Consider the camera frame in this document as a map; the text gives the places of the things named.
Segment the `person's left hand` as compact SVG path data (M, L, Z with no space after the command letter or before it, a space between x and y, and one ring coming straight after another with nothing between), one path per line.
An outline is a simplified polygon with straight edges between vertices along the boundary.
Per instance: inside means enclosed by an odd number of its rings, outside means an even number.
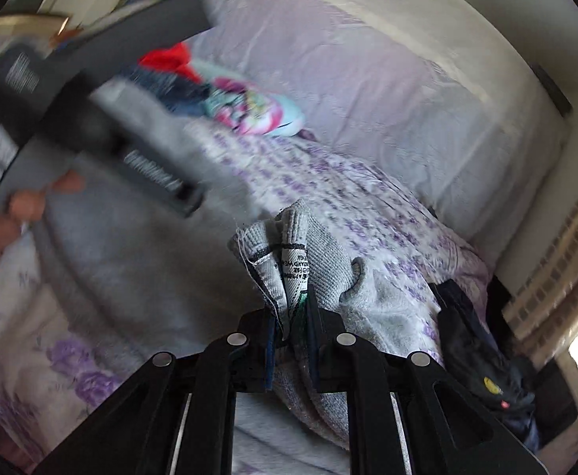
M10 198L6 212L0 215L0 256L9 245L22 235L22 226L40 221L50 193L74 194L83 191L85 179L69 171L41 190L16 191Z

